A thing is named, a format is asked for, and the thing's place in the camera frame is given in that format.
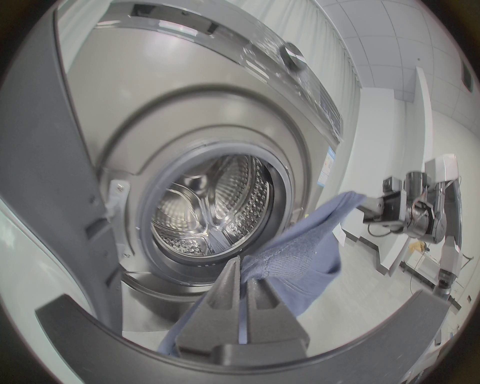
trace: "floor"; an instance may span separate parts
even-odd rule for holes
[[[400,308],[419,289],[428,289],[408,272],[398,268],[392,276],[375,269],[374,250],[363,243],[346,239],[340,247],[342,273],[299,317],[310,335],[308,355],[314,356],[348,343],[380,324]],[[450,332],[449,313],[444,339]],[[167,331],[124,332],[127,339],[156,350]]]

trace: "washing machine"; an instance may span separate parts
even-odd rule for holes
[[[401,382],[448,311],[426,292],[301,360],[155,352],[230,258],[315,209],[342,120],[300,51],[224,1],[116,1],[68,73],[50,5],[0,84],[5,360],[63,383]]]
[[[114,2],[67,76],[124,330],[164,329],[230,258],[315,209],[342,118],[300,51],[229,3]]]

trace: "blue towel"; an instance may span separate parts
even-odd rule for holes
[[[268,278],[295,316],[305,312],[340,273],[340,254],[333,229],[364,199],[364,195],[355,192],[342,193],[268,242],[255,255],[245,256],[240,272],[241,292],[245,291],[247,280]],[[172,353],[176,336],[200,301],[170,329],[158,352]],[[245,323],[243,298],[240,303],[240,343],[246,343]]]

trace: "paper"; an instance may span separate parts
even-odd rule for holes
[[[336,239],[338,240],[338,244],[340,244],[342,247],[345,247],[345,238],[347,237],[345,232],[343,231],[340,223],[338,223],[338,225],[333,228],[333,235],[336,237]]]
[[[328,176],[330,175],[330,171],[332,170],[333,163],[335,161],[335,152],[332,148],[328,147],[327,156],[324,161],[324,165],[322,167],[322,171],[320,172],[320,176],[318,177],[317,184],[321,187],[324,187],[327,184]]]

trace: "wire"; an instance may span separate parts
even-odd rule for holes
[[[463,268],[465,268],[465,266],[473,260],[473,257],[465,256],[463,253],[462,253],[462,256],[467,259],[467,262],[466,262],[465,264],[463,264],[463,266],[460,268],[460,271],[461,271]]]
[[[417,265],[416,265],[415,268],[413,269],[413,272],[416,272],[416,271],[417,271],[417,267],[419,266],[419,264],[420,264],[423,256],[425,255],[425,252],[426,252],[427,250],[430,250],[430,245],[431,245],[432,243],[429,243],[428,245],[427,245],[427,243],[424,243],[424,244],[425,244],[425,250],[423,251],[423,253],[421,254],[419,260],[417,261]],[[413,292],[412,292],[412,280],[413,280],[413,273],[412,273],[412,277],[410,278],[410,293],[411,293],[412,296],[413,296]]]
[[[367,231],[368,233],[370,233],[371,236],[373,237],[385,237],[387,235],[390,235],[390,233],[392,233],[392,231],[388,231],[388,233],[385,233],[383,235],[374,235],[373,233],[370,232],[370,224],[367,226]]]

